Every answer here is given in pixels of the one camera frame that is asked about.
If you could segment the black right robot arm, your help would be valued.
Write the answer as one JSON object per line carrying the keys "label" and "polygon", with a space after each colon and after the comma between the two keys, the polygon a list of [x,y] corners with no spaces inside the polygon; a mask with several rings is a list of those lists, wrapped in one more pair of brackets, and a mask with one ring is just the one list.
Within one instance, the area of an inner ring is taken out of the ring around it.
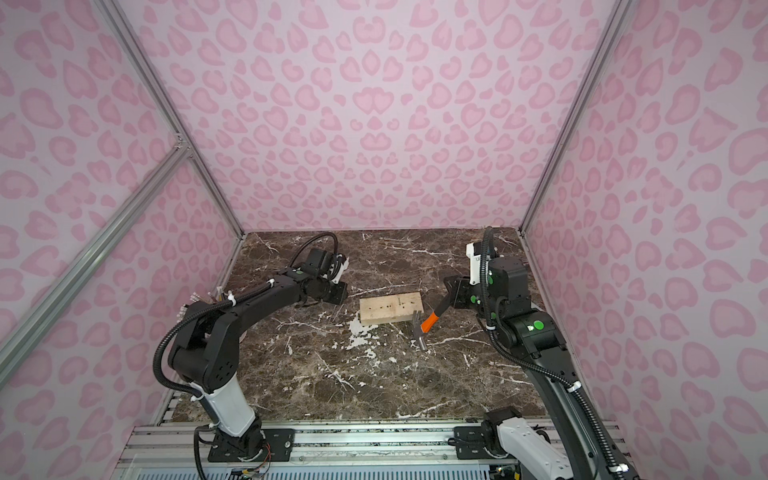
{"label": "black right robot arm", "polygon": [[493,228],[466,255],[468,275],[445,278],[446,294],[421,332],[449,309],[473,311],[490,346],[536,388],[560,442],[504,407],[486,413],[477,433],[456,431],[457,455],[499,461],[498,479],[638,478],[589,399],[555,320],[533,306],[523,262],[498,252]]}

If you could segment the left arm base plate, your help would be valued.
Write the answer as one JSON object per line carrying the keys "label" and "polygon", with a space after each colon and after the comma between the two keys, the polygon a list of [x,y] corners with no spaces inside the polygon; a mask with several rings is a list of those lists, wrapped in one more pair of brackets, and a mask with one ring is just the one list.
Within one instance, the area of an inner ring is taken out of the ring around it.
{"label": "left arm base plate", "polygon": [[256,428],[241,437],[216,429],[207,460],[210,463],[288,462],[294,440],[294,429]]}

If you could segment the orange black claw hammer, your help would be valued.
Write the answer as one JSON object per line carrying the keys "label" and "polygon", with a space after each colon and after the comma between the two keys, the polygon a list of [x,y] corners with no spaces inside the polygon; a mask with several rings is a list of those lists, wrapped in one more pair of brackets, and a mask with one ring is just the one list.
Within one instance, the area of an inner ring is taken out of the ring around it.
{"label": "orange black claw hammer", "polygon": [[449,294],[446,294],[435,309],[425,318],[422,318],[421,312],[415,312],[412,319],[412,332],[416,345],[422,350],[426,351],[425,336],[431,331],[434,325],[438,322],[440,317],[451,307],[451,298]]}

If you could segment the light wooden block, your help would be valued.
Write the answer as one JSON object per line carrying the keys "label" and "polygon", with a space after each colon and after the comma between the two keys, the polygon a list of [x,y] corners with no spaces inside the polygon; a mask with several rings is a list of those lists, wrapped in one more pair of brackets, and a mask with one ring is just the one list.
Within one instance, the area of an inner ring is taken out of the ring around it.
{"label": "light wooden block", "polygon": [[401,293],[360,300],[359,319],[363,326],[410,322],[423,312],[419,292]]}

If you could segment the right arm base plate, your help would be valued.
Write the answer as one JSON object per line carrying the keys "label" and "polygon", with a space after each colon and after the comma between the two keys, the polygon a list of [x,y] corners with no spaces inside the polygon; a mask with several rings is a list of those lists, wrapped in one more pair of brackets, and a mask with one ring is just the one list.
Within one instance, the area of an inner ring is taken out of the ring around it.
{"label": "right arm base plate", "polygon": [[482,425],[457,426],[447,443],[455,449],[459,460],[515,460],[515,457],[501,449],[488,438],[488,431]]}

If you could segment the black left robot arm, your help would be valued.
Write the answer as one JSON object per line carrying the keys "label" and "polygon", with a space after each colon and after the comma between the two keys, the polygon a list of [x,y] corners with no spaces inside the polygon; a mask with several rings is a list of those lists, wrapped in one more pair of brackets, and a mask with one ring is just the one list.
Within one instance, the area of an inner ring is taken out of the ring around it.
{"label": "black left robot arm", "polygon": [[196,301],[160,341],[152,370],[164,387],[201,402],[217,433],[244,444],[259,438],[260,420],[237,380],[240,338],[279,310],[305,304],[340,305],[347,298],[341,277],[348,258],[332,232],[305,241],[263,285],[217,303]]}

